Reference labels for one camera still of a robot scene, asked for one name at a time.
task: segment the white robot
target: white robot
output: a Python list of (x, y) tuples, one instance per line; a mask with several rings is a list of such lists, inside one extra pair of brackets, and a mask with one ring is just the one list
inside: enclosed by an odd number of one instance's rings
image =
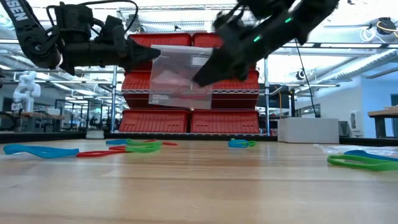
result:
[(40, 85), (35, 83), (36, 72), (24, 72), (19, 76), (19, 83), (12, 95), (13, 103), (11, 110), (19, 111), (22, 109), (22, 101), (25, 101), (25, 111), (32, 112), (34, 98), (41, 94)]

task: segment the wooden tabletop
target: wooden tabletop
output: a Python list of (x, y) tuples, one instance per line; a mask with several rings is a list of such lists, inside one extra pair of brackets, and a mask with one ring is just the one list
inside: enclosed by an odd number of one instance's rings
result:
[[(173, 142), (94, 159), (0, 154), (0, 223), (398, 223), (398, 172), (331, 166), (310, 144)], [(104, 140), (32, 144), (107, 149)]]
[(371, 111), (368, 112), (368, 116), (380, 116), (380, 115), (395, 115), (398, 116), (398, 107), (397, 108), (392, 108), (388, 110), (381, 110), (381, 111)]

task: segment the red storage bin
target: red storage bin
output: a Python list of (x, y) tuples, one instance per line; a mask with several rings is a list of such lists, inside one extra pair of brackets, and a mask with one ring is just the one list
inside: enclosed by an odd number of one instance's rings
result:
[(186, 133), (188, 111), (124, 110), (120, 132)]
[[(248, 78), (241, 82), (239, 80), (222, 80), (213, 85), (214, 90), (258, 90), (259, 72), (250, 71)], [(213, 94), (211, 101), (212, 109), (254, 109), (258, 94)]]
[(259, 113), (240, 110), (195, 110), (191, 133), (259, 133)]
[[(157, 45), (178, 45), (178, 46), (191, 46), (192, 37), (190, 34), (131, 34), (137, 44), (150, 47), (152, 44)], [(151, 71), (152, 61), (136, 65), (133, 70), (138, 71)]]
[[(215, 33), (195, 33), (192, 36), (194, 47), (221, 47), (224, 43), (223, 40)], [(256, 71), (256, 66), (253, 65), (249, 68), (250, 71)]]
[[(124, 74), (122, 90), (148, 90), (150, 82), (150, 72), (131, 72)], [(149, 94), (123, 93), (127, 105), (130, 108), (149, 108)]]

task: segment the white box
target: white box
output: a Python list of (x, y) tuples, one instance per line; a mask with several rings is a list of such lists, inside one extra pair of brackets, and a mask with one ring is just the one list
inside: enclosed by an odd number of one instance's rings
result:
[(285, 118), (278, 121), (278, 141), (339, 144), (338, 119)]

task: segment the plastic bag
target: plastic bag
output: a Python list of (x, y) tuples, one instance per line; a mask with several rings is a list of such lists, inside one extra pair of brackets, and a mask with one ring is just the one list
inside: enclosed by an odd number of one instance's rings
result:
[(152, 45), (162, 51), (153, 61), (149, 103), (195, 109), (211, 109), (211, 86), (201, 88), (192, 78), (207, 62), (213, 49)]
[(378, 156), (398, 156), (398, 147), (371, 147), (371, 146), (321, 146), (313, 145), (317, 149), (321, 149), (325, 154), (343, 154), (351, 150), (364, 150), (367, 153)]

